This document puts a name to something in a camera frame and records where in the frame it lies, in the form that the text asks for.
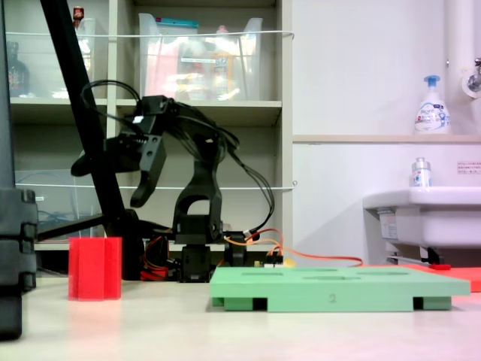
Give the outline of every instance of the plastic storage bin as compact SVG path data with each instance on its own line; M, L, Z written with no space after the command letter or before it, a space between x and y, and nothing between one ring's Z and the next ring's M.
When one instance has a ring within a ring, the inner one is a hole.
M18 188L26 188L35 192L38 206L38 229L50 228L72 220L81 220L101 213L97 194L92 186L92 177L72 177L70 170L54 171L16 171ZM84 229L58 237L57 241L68 240L69 237L103 237L102 226Z
M141 95L179 101L259 100L260 34L161 37L150 14L139 14ZM257 32L251 19L245 32ZM226 72L219 74L219 68Z
M106 31L95 19L82 20L77 30L83 61L91 81L107 78L108 39L90 36L100 34L106 34ZM7 34L7 41L18 43L18 61L25 65L29 73L28 90L20 96L68 99L59 61L49 36ZM104 87L94 89L97 98L105 98L105 94Z

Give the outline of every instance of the white table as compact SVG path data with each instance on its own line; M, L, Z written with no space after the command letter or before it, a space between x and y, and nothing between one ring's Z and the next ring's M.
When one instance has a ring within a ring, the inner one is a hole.
M69 302L65 278L38 283L1 361L481 360L481 294L453 311L269 314L212 310L207 284L128 282L120 301Z

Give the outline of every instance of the shelf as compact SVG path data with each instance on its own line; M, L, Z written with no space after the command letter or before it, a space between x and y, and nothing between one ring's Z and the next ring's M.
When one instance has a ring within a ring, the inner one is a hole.
M326 143L411 143L411 144L458 144L480 143L481 135L293 135L295 144L326 144Z
M276 0L134 0L134 4L176 8L274 8Z
M102 111L107 110L107 99L96 99ZM74 116L69 99L11 98L14 124L23 125L74 125Z
M132 114L135 110L133 99L118 99L116 104L121 114ZM221 126L275 126L282 109L282 102L276 101L205 101L186 104L198 108Z
M253 244L252 246L248 246L247 250L249 252L268 252L272 249L273 244ZM170 244L169 250L172 252L180 252L182 251L182 244ZM68 243L36 243L35 250L68 250L69 244ZM223 252L224 245L223 244L211 244L210 250L213 252Z
M181 252L183 244L169 244L168 249L171 252ZM213 252L223 252L224 244L210 244L210 250ZM268 252L274 247L273 244L253 244L252 246L247 246L248 252Z
M35 250L68 250L70 244L68 243L36 243Z

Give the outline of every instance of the pump bottle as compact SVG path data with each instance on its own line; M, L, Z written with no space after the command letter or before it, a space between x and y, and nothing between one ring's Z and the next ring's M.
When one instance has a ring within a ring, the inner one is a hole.
M428 83L428 93L419 106L414 123L414 134L451 134L451 117L446 103L441 100L436 90L437 75L424 78Z

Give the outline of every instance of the bottle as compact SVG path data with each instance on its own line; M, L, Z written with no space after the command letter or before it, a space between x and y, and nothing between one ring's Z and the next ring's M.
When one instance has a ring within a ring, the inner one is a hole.
M85 17L85 10L81 6L74 7L74 13L72 14L73 24L75 28L75 32L77 32L78 27L80 26L80 22Z
M446 108L446 103L440 99L436 91L436 82L440 80L437 75L424 78L428 83L428 93L419 106L419 111L414 123L415 134L450 134L451 117Z
M227 28L221 25L217 34L227 34ZM231 78L234 67L234 57L225 50L228 43L226 36L216 37L216 50L213 54L215 60L213 68L213 93L216 100L231 100Z
M26 96L30 91L30 73L18 60L19 44L7 41L8 88L11 97Z
M431 164L424 157L416 158L413 163L413 187L431 187Z

